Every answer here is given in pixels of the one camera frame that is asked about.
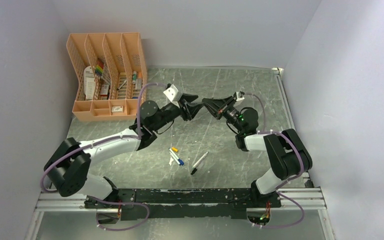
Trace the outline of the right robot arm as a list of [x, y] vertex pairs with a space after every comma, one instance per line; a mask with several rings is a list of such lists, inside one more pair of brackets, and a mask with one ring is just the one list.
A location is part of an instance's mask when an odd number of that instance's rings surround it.
[[269, 195], [312, 168], [312, 158], [295, 129], [258, 131], [258, 111], [252, 107], [237, 110], [234, 96], [203, 98], [202, 102], [214, 118], [224, 118], [229, 127], [234, 127], [236, 146], [240, 150], [267, 153], [270, 168], [250, 187], [249, 199], [255, 207], [262, 207]]

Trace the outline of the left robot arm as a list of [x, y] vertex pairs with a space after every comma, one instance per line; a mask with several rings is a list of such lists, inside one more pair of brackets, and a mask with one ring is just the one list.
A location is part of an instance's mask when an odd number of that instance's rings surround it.
[[119, 200], [118, 188], [107, 177], [91, 174], [90, 166], [148, 147], [157, 139], [158, 131], [178, 117], [192, 120], [204, 106], [197, 98], [197, 95], [183, 93], [179, 102], [163, 107], [147, 100], [138, 107], [139, 117], [134, 124], [119, 133], [89, 141], [67, 138], [45, 164], [44, 176], [62, 197], [79, 193], [97, 198], [106, 208], [114, 207]]

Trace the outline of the yellow pen cap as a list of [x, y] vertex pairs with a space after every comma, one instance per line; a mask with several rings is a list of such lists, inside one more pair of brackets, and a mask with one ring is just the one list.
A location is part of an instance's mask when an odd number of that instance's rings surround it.
[[179, 150], [178, 150], [177, 148], [175, 148], [175, 147], [172, 147], [171, 149], [172, 149], [174, 152], [176, 152], [176, 153], [179, 151]]

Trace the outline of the silver marker pen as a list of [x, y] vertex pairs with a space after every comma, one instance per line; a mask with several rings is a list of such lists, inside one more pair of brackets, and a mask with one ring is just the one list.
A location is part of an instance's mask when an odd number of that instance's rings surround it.
[[206, 158], [206, 156], [208, 155], [208, 151], [205, 152], [194, 164], [193, 164], [193, 168], [196, 169], [200, 164], [201, 162]]

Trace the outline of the white pen blue cap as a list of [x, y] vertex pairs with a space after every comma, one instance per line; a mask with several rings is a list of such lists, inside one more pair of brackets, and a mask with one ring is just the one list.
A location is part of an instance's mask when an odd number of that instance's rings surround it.
[[184, 165], [184, 162], [179, 158], [179, 156], [176, 154], [175, 151], [173, 151], [171, 148], [168, 149], [169, 152], [172, 152], [176, 157], [178, 157], [178, 161], [181, 163], [181, 166]]

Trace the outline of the orange glue stick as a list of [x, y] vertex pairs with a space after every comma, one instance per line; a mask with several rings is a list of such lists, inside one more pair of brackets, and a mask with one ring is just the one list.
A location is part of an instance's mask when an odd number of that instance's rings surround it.
[[142, 74], [142, 72], [138, 72], [137, 78], [136, 78], [135, 89], [140, 91], [142, 89], [142, 84], [143, 84], [143, 74]]

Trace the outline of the green glue stick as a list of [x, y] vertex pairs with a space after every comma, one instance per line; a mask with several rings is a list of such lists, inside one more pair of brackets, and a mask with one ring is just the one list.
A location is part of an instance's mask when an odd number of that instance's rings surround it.
[[133, 71], [133, 73], [132, 73], [132, 85], [133, 85], [134, 89], [136, 89], [137, 75], [138, 75], [138, 73], [136, 71]]

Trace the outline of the small white box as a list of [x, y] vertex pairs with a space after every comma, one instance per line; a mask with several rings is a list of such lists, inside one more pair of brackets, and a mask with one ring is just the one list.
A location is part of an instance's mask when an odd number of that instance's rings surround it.
[[121, 114], [124, 112], [124, 106], [123, 105], [116, 105], [111, 107], [111, 113], [112, 114]]

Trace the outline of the small red box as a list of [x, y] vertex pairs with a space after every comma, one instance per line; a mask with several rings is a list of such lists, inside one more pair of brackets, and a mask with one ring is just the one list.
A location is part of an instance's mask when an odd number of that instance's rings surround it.
[[100, 100], [107, 100], [110, 95], [110, 85], [109, 84], [102, 84], [99, 94]]

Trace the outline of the orange plastic file organizer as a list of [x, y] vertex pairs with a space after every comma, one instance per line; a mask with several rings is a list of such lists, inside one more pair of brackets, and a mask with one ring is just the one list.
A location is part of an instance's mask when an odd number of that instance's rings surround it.
[[[138, 32], [123, 33], [71, 33], [66, 49], [78, 79], [78, 90], [73, 104], [73, 115], [82, 122], [133, 120], [138, 104], [147, 94], [134, 89], [133, 71], [142, 72], [142, 87], [148, 82], [148, 70], [141, 35]], [[95, 74], [97, 59], [104, 62], [102, 77]], [[85, 100], [84, 69], [91, 66], [95, 79], [94, 96]], [[122, 80], [126, 85], [117, 90]], [[100, 100], [103, 84], [110, 85], [107, 100]], [[112, 113], [112, 106], [123, 106], [123, 113]]]

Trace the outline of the coloured marker set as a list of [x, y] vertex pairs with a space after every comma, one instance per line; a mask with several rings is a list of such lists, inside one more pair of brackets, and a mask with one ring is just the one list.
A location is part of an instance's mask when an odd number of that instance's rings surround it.
[[96, 65], [95, 65], [95, 74], [99, 77], [99, 78], [102, 78], [103, 75], [104, 75], [104, 68], [105, 68], [105, 64], [104, 62], [98, 58], [97, 59], [97, 62], [96, 62]]

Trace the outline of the white paper box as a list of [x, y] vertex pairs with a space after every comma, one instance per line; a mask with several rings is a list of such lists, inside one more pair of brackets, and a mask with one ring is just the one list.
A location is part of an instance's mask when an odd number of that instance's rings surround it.
[[91, 66], [87, 66], [83, 71], [83, 90], [85, 100], [92, 100], [95, 93], [95, 76]]

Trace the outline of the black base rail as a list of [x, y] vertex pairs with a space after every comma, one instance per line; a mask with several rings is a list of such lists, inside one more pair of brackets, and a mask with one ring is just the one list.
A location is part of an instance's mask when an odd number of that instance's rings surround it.
[[276, 192], [259, 194], [251, 188], [120, 188], [118, 196], [99, 202], [90, 196], [86, 209], [103, 210], [122, 221], [163, 218], [230, 217], [245, 220], [251, 210], [280, 208]]

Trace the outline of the aluminium frame rail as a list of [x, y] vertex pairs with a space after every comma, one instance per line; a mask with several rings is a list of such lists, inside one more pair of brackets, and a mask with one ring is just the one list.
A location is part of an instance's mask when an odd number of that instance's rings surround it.
[[[327, 204], [319, 187], [316, 188], [282, 188], [279, 192], [296, 201], [304, 210], [326, 210]], [[93, 209], [85, 208], [86, 196], [74, 194], [61, 197], [54, 193], [42, 193], [36, 203], [38, 212], [92, 212]]]

